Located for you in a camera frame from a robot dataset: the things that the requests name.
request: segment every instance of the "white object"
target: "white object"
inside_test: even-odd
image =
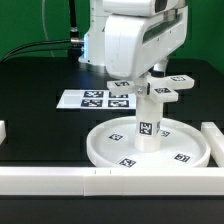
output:
[[[207,166],[210,147],[193,127],[162,119],[160,150],[145,153],[134,147],[135,126],[135,117],[124,117],[95,127],[87,138],[87,153],[91,162],[99,167],[123,168]]]
[[[0,195],[224,195],[223,168],[0,167]]]
[[[130,110],[135,108],[135,94],[112,96],[108,90],[65,90],[57,105],[57,109]]]
[[[0,121],[0,145],[2,144],[5,138],[6,138],[5,122]]]
[[[151,17],[174,8],[179,0],[168,0],[162,10],[156,12],[156,2],[158,0],[103,0],[103,8],[107,12]]]
[[[111,77],[134,80],[184,43],[188,8],[178,9],[179,20],[143,41],[145,33],[164,22],[152,18],[111,15],[105,28],[106,68]]]
[[[203,122],[201,132],[211,146],[211,155],[219,167],[224,167],[224,136],[213,122]]]

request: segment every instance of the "white platform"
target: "white platform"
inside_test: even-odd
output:
[[[195,128],[162,119],[161,146],[145,153],[135,148],[135,117],[123,117],[95,127],[87,138],[87,153],[97,167],[171,168],[205,167],[210,146]]]

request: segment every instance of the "white robot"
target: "white robot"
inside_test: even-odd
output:
[[[118,81],[108,82],[114,95],[136,94],[136,117],[95,127],[87,153],[99,167],[207,166],[210,147],[198,130],[164,119],[163,104],[178,100],[175,90],[192,88],[186,75],[164,74],[167,56],[187,33],[185,0],[94,0],[91,28],[80,62]]]

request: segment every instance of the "white block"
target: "white block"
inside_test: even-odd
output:
[[[211,155],[219,167],[224,167],[224,136],[213,122],[203,122],[201,132],[211,146]]]
[[[0,195],[83,195],[84,170],[1,167]]]
[[[182,168],[130,170],[123,195],[223,195],[224,169]]]
[[[6,138],[5,122],[0,121],[0,145],[2,144],[5,138]]]

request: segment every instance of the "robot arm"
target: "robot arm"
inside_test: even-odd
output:
[[[183,3],[103,1],[104,10],[114,13],[105,27],[105,64],[111,77],[134,80],[184,43],[188,8]]]

